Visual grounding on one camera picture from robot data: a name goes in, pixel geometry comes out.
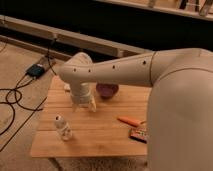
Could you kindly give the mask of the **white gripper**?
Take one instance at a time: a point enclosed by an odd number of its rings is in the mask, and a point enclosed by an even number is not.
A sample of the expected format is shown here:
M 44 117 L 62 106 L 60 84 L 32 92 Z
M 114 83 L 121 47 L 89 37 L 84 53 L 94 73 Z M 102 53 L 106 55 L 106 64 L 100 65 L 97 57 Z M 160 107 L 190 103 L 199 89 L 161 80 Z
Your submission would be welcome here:
M 73 102 L 72 111 L 75 112 L 79 106 L 88 106 L 89 110 L 96 112 L 96 102 L 92 100 L 93 94 L 89 83 L 72 84 L 70 95 Z

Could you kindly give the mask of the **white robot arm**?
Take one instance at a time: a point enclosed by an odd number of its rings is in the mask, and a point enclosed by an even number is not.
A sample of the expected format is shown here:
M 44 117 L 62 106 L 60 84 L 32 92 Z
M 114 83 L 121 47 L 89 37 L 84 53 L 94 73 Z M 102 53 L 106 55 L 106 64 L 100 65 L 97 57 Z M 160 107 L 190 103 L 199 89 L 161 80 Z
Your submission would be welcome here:
M 100 63 L 80 52 L 59 76 L 76 105 L 89 102 L 92 82 L 149 87 L 149 170 L 213 171 L 213 52 L 174 49 Z

